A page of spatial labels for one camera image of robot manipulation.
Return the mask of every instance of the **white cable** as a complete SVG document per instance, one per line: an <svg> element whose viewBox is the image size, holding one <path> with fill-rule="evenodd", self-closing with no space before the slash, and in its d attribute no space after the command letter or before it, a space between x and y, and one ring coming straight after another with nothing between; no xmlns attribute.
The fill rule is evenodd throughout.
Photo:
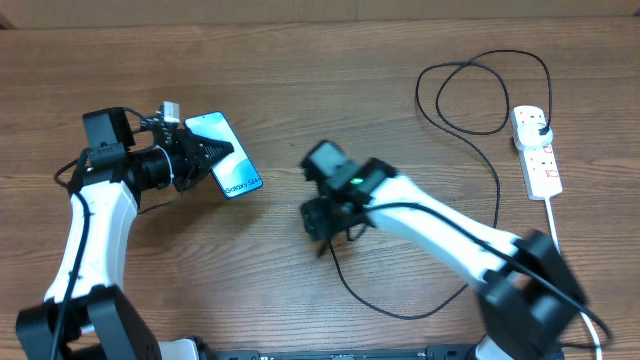
<svg viewBox="0 0 640 360"><path fill-rule="evenodd" d="M167 158L167 162L169 163L169 185L173 184L173 168L171 167L171 159L169 158L169 154L167 154L167 151L163 148L161 148L160 146L156 145L155 146L156 149L160 149L162 150L162 152L164 153L164 157Z"/></svg>
<svg viewBox="0 0 640 360"><path fill-rule="evenodd" d="M560 251L560 244L558 243L558 234L556 233L556 223L553 220L553 212L551 211L551 199L548 197L544 198L544 206L547 208L547 219L549 219L549 228L551 229L551 238L553 239L553 243L556 244L556 249ZM591 334L591 338L593 338L593 345L595 346L596 351L596 360L602 360L602 348L600 347L600 338L598 337L598 333L596 329L593 327L591 323L591 319L585 314L580 313L582 315L582 319L584 320L585 325L587 325L587 329L589 329L589 333Z"/></svg>

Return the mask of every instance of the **black cable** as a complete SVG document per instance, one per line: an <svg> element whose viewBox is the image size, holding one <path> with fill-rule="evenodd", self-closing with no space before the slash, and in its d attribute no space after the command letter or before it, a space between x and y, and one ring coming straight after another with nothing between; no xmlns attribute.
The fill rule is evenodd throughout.
<svg viewBox="0 0 640 360"><path fill-rule="evenodd" d="M138 215L142 215L142 214L144 214L144 213L146 213L146 212L149 212L149 211L151 211L151 210L157 209L157 208L159 208L159 207L163 207L163 206L166 206L166 205L169 205L169 204L173 204L174 202L176 202L176 201L178 201L178 200L182 199L182 196L184 195L184 189L185 189L185 188L187 187L187 185L189 184L189 181L190 181L190 180L189 180L189 178L190 178L190 177L191 177L191 175L193 174L193 172L194 172L195 168L196 168L195 166L192 166L192 167L191 167L191 169L189 169L189 172L187 173L187 176L185 176L184 181L183 181L183 183L182 183L182 184L176 183L176 188L178 188L178 192L180 193L180 195L178 196L178 198L173 199L173 200L170 200L170 201L167 201L167 202L162 203L162 204L158 204L158 205L150 206L150 207L148 207L148 208L146 208L146 209L144 209L144 210L142 210L142 211L139 211L139 212L138 212Z"/></svg>
<svg viewBox="0 0 640 360"><path fill-rule="evenodd" d="M452 127L454 127L455 129L461 130L467 134L471 134L471 135L490 135L490 134L495 134L497 132L499 132L500 130L502 130L504 128L504 126L507 124L507 121L509 121L509 108L510 108L510 104L509 104L509 92L507 91L507 85L504 83L504 80L502 79L502 77L495 72L493 69L491 69L488 66L482 65L482 64L477 64L477 63L470 63L470 62L450 62L450 63L444 63L444 64L438 64L438 65L433 65L433 66L429 66L428 68L422 70L422 72L420 73L420 75L418 76L418 81L416 83L416 92L415 92L415 97L416 97L416 104L418 105L418 109L420 109L420 112L422 113L422 115L424 116L424 118L429 121L433 126L437 127L438 129L446 132L447 134L458 138L460 140L462 140L465 144L469 145L473 150L475 150L478 155L480 155L480 157L482 158L482 160L484 160L484 162L487 164L487 166L489 167L489 170L491 170L491 174L493 175L493 179L496 183L496 205L495 205L495 213L493 216L493 227L497 227L498 226L498 217L500 214L500 178L498 177L498 173L496 172L496 169L493 167L493 164L491 164L491 161L489 161L489 159L487 158L487 156L471 141L467 140L466 138L464 138L463 136L453 132L452 130L449 130L447 128L445 128L444 126L436 123L435 121L433 121L433 119L431 119L429 117L429 115L427 115L427 113L424 111L424 108L422 107L422 104L420 102L420 81L422 80L422 77L424 76L424 74L426 74L428 71L433 70L433 69L437 69L440 67L445 67L445 66L462 66L462 67L466 67L466 66L476 66L482 69L485 69L487 71L489 71L490 73L492 73L493 75L496 76L496 78L498 79L498 81L500 82L500 85L502 86L502 90L504 91L504 97L505 97L505 102L506 102L506 114L504 117L504 120L502 121L502 123L495 129L490 130L490 131L471 131L471 130L467 130L467 129L463 129L460 128L458 126L453 125L451 122L447 121L446 118L444 117L444 115L442 115L441 112L438 112L438 115L440 116L440 118L447 124L451 125ZM444 89L444 86L447 84L447 82L445 81L445 83L442 84L442 86L440 86L440 90L438 91L438 94L440 94L442 92L442 89ZM439 97L436 97L436 107L439 108Z"/></svg>
<svg viewBox="0 0 640 360"><path fill-rule="evenodd" d="M64 181L60 180L60 175L62 175L63 172L71 169L71 167L76 165L77 163L78 163L78 159L75 159L72 162L68 163L67 165L63 166L60 170L56 171L56 173L53 174L53 181L55 181L56 184L62 186L65 189L67 189L69 184L67 184Z"/></svg>
<svg viewBox="0 0 640 360"><path fill-rule="evenodd" d="M349 284L347 284L347 281L344 279L344 276L342 276L342 270L340 270L340 264L338 263L338 258L336 257L335 250L333 250L333 245L331 244L331 241L327 241L327 244L329 246L329 250L331 251L331 255L333 256L333 262L336 264L336 269L338 270L338 276L340 277L340 281L342 281L342 285L344 285L345 289L347 289L347 291L351 294L351 296L353 296L356 300L360 301L360 303L369 307L370 309L373 309L381 314L391 316L392 318L396 318L400 320L419 320L419 319L427 318L437 313L438 311L440 311L440 309L442 309L443 307L447 306L451 301L453 301L453 299L456 298L456 296L460 295L460 293L462 293L464 289L466 289L468 286L467 284L464 284L458 291L456 291L453 295L451 295L447 300L445 300L442 304L438 305L435 309L429 311L428 313L421 314L421 315L414 315L414 316L394 314L392 312L380 309L379 307L369 303L365 299L358 296L358 294L356 294L353 290L351 290L351 287L349 286Z"/></svg>
<svg viewBox="0 0 640 360"><path fill-rule="evenodd" d="M602 329L602 331L605 333L605 335L607 335L607 342L605 344L603 344L603 345L600 345L600 348L604 349L605 347L607 347L607 346L609 346L611 344L611 342L613 340L613 333L609 329L609 326L607 326L607 324L602 319L600 319L600 317L598 317L596 314L594 314L591 310L589 310L588 308L586 308L582 304L578 303L571 296L567 295L564 291L558 289L555 285L551 284L550 282L545 280L543 277L541 277L540 275L536 274L534 271L532 271L529 268L527 268L526 266L520 264L513 257L511 257L511 256L509 256L507 254L504 254L504 253L500 252L499 250L495 249L493 246L489 245L486 241L477 238L475 235L471 234L469 231L464 229L462 226L458 225L457 223L455 223L451 219L447 218L446 216L440 214L436 210L433 210L433 209L431 209L429 207L426 207L426 206L424 206L422 204L418 204L418 203L394 202L394 203L381 204L381 205L376 205L376 206L372 206L372 207L369 207L369 208L365 208L364 212L362 214L360 214L359 217L361 217L361 220L364 221L364 220L366 220L367 213L369 213L369 212L376 211L376 210L382 210L382 209L389 209L389 208L400 208L400 207L401 208L410 208L410 209L423 211L423 212L425 212L425 213L437 218L438 220L440 220L440 221L444 222L445 224L449 225L451 228L453 228L454 230L456 230L460 234L462 234L465 237L467 237L474 244L482 247L483 249L485 249L486 251L488 251L491 254L495 255L496 257L504 260L513 270L529 276L531 279L536 281L538 284L540 284L540 285L544 286L545 288L547 288L547 290L549 290L551 293L553 293L553 295L555 295L556 297L558 297L562 301L566 302L567 304L571 305L572 307L574 307L579 312L586 314L591 320L593 320L593 322L595 322L600 327L600 329ZM590 344L560 343L560 345L567 346L567 347L578 348L578 349L589 349L589 350L594 350L596 348L596 346L590 345Z"/></svg>
<svg viewBox="0 0 640 360"><path fill-rule="evenodd" d="M123 106L123 107L122 107L122 110L124 110L124 111L126 111L126 112L128 112L128 113L131 113L131 114L133 114L133 115L137 116L137 117L138 117L138 118L140 118L140 120L142 120L143 122L147 122L147 121L149 121L149 119L148 119L146 116L142 115L142 114L141 114L141 113L139 113L137 110L134 110L134 109L132 109L132 108L130 108L130 107Z"/></svg>
<svg viewBox="0 0 640 360"><path fill-rule="evenodd" d="M73 262L73 268L71 270L71 273L69 274L69 284L67 285L67 290L64 293L64 298L60 303L60 307L58 310L58 319L56 321L55 330L53 331L53 341L51 343L51 351L49 356L50 360L56 360L58 356L58 348L60 347L60 340L64 335L64 324L65 324L65 316L67 314L67 307L69 305L69 301L71 300L71 294L73 293L73 288L76 285L76 280L78 279L78 273L80 272L80 264L82 263L82 256L84 255L84 250L87 245L87 238L89 237L89 217L91 216L91 212L89 211L89 204L87 204L87 200L85 200L85 198L80 194L80 192L73 193L72 196L73 195L75 195L78 198L78 200L80 200L80 203L82 204L84 225L82 226L82 235L80 235L80 244L78 245L78 252L76 253L76 258Z"/></svg>
<svg viewBox="0 0 640 360"><path fill-rule="evenodd" d="M447 77L447 79L444 81L444 83L442 83L442 86L440 86L440 89L438 90L438 95L436 95L436 111L438 112L438 115L440 116L442 121L444 121L447 125L451 126L452 128L454 128L454 129L456 129L458 131L461 131L461 132L464 132L464 133L467 133L467 134L471 134L471 135L489 135L489 134L493 134L493 133L496 133L496 132L500 131L504 127L504 125L506 124L507 120L509 119L509 106L508 105L507 105L507 115L505 117L504 123L498 129L493 130L493 131L489 131L489 132L470 131L470 130L466 130L466 129L460 128L460 127L454 125L453 123L449 122L444 117L444 115L442 115L442 112L440 111L440 95L442 94L442 90L444 90L444 87L449 83L451 78L453 78L458 72L460 72L460 70L464 69L465 67L467 67L469 65L480 66L480 67L490 71L494 75L496 75L498 77L498 79L500 80L500 83L502 84L502 88L504 89L505 94L507 94L507 88L504 85L504 81L502 81L502 78L497 73L495 73L493 70L491 70L491 69L489 69L489 68L487 68L485 66L482 66L480 64L476 64L476 63L473 62L474 60L476 60L478 58L481 58L481 57L489 55L489 54L495 54L495 53L514 53L514 54L527 55L527 56L530 56L530 57L536 59L540 63L540 65L542 65L542 68L544 69L545 75L547 77L547 88L548 88L548 91L549 91L549 114L548 114L548 117L547 117L547 125L544 128L540 129L540 134L541 135L545 135L547 132L549 132L549 129L551 128L551 108L552 108L552 105L553 105L553 94L552 94L552 91L551 91L551 74L549 73L549 68L547 68L547 65L544 63L544 61L542 61L542 59L540 59L535 54L532 54L532 53L527 52L527 51L522 51L522 50L512 50L512 49L489 50L489 51L485 51L485 52L483 52L481 54L478 54L478 55L472 57L471 59L467 60L465 63L460 64L458 66L458 68L455 69L451 73L451 75L449 75Z"/></svg>

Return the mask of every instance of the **plug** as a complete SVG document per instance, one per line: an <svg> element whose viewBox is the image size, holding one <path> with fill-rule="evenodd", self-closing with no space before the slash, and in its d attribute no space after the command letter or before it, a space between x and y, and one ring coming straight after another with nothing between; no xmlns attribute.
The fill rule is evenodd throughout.
<svg viewBox="0 0 640 360"><path fill-rule="evenodd" d="M511 112L511 124L513 125L513 140L518 150L532 150L551 144L553 130L542 134L541 130L547 126L547 121L542 109L522 105L515 107Z"/></svg>

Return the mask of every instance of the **black clamp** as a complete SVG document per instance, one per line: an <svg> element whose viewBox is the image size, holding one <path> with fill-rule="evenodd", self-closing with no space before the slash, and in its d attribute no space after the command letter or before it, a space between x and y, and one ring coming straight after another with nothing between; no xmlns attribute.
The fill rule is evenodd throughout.
<svg viewBox="0 0 640 360"><path fill-rule="evenodd" d="M331 239L352 226L366 223L364 206L371 201L371 193L397 171L389 164L372 158L359 166L336 144L323 140L302 160L307 181L315 181L319 196L300 207L304 228L311 240Z"/></svg>

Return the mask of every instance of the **phone screen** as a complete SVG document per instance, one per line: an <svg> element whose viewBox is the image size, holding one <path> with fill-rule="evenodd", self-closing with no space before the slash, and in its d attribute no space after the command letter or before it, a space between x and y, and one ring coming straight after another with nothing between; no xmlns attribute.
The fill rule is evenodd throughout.
<svg viewBox="0 0 640 360"><path fill-rule="evenodd" d="M262 178L222 113L196 116L187 119L185 125L195 135L233 144L233 153L220 160L211 169L213 177L227 199L262 187Z"/></svg>

